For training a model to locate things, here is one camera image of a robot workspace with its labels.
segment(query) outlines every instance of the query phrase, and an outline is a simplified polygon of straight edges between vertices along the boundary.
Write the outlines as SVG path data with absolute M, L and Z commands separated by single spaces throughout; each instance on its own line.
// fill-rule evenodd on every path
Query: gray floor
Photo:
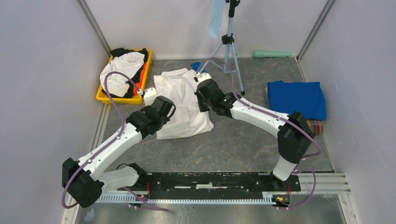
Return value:
M 291 203 L 305 199 L 292 195 Z M 312 199 L 296 209 L 276 211 L 270 205 L 192 205 L 159 204 L 168 212 L 135 210 L 127 204 L 95 203 L 82 209 L 77 224 L 345 224 L 337 195 L 313 195 Z M 95 216 L 85 221 L 87 212 Z
M 162 71 L 190 68 L 198 60 L 154 60 L 150 76 L 160 75 Z M 238 60 L 245 87 L 245 98 L 268 108 L 264 91 L 267 82 L 283 80 L 301 82 L 302 75 L 294 58 L 241 58 Z M 224 92 L 231 91 L 231 78 L 212 65 L 206 67 L 212 78 Z M 146 87 L 154 86 L 149 77 Z M 142 105 L 119 105 L 124 116 L 141 109 Z M 139 144 L 128 149 L 107 169 L 115 170 L 121 163 L 136 162 L 148 172 L 210 172 L 210 171 L 271 171 L 279 157 L 277 140 L 266 131 L 251 124 L 221 117 L 209 112 L 214 124 L 211 132 L 190 138 L 175 140 L 156 140 L 148 136 Z M 120 127 L 120 119 L 111 108 L 104 139 L 110 137 Z M 323 138 L 316 137 L 325 148 Z M 307 153 L 316 152 L 311 146 Z M 332 165 L 327 152 L 319 157 L 302 161 L 300 168 L 315 171 L 330 171 Z

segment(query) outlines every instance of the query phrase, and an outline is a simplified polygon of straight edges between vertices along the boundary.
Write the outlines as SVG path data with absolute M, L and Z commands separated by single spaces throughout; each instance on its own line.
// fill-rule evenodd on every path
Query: tripod head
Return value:
M 228 11 L 228 17 L 233 18 L 235 14 L 235 8 L 239 5 L 240 0 L 226 0 L 226 3 L 230 3 L 230 10 Z

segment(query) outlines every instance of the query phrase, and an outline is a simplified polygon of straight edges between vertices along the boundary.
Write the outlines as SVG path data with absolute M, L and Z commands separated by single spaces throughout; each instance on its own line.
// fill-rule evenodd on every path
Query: plaid cloth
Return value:
M 321 120 L 315 119 L 307 119 L 308 127 L 311 129 L 313 136 L 317 136 L 323 133 L 323 123 Z

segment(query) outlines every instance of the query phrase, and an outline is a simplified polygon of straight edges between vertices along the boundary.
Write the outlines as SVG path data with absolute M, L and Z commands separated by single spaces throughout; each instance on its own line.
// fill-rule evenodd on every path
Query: black cloth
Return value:
M 145 48 L 143 48 L 141 50 L 128 50 L 128 49 L 125 50 L 124 48 L 117 48 L 117 49 L 111 50 L 110 54 L 113 57 L 120 57 L 124 54 L 131 53 L 131 52 L 139 52 L 141 54 L 144 54 L 144 59 L 143 59 L 144 65 L 146 64 L 147 60 L 149 59 L 149 52 Z M 141 75 L 141 72 L 143 71 L 144 65 L 142 65 L 140 67 L 140 69 L 137 71 L 137 73 L 132 77 L 131 80 L 134 83 L 140 82 L 140 75 Z M 128 85 L 129 85 L 128 91 L 125 93 L 125 95 L 123 97 L 119 97 L 119 96 L 113 95 L 111 93 L 110 93 L 110 96 L 113 98 L 132 98 L 134 96 L 134 85 L 130 82 L 128 82 Z
M 111 50 L 110 54 L 113 57 L 121 57 L 122 55 L 131 53 L 131 52 L 139 52 L 141 54 L 144 54 L 144 59 L 143 59 L 144 62 L 147 62 L 147 60 L 149 59 L 149 53 L 147 52 L 147 50 L 145 48 L 143 48 L 141 50 L 128 50 L 128 49 L 125 50 L 124 48 L 117 48 L 117 49 Z

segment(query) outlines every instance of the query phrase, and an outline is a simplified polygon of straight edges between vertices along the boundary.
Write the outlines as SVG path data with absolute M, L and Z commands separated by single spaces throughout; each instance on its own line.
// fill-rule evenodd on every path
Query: white shirt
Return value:
M 133 78 L 137 71 L 144 65 L 144 54 L 139 52 L 130 52 L 122 55 L 121 57 L 115 57 L 100 74 L 100 84 L 105 89 L 105 77 L 111 71 L 119 71 L 124 73 L 129 78 Z M 118 97 L 123 97 L 128 89 L 129 84 L 127 78 L 119 74 L 111 74 L 107 78 L 107 88 L 109 93 L 114 94 Z
M 172 100 L 176 106 L 173 117 L 157 132 L 157 139 L 186 138 L 213 129 L 208 112 L 199 111 L 194 95 L 198 86 L 193 79 L 194 73 L 194 70 L 184 68 L 154 76 L 158 95 Z

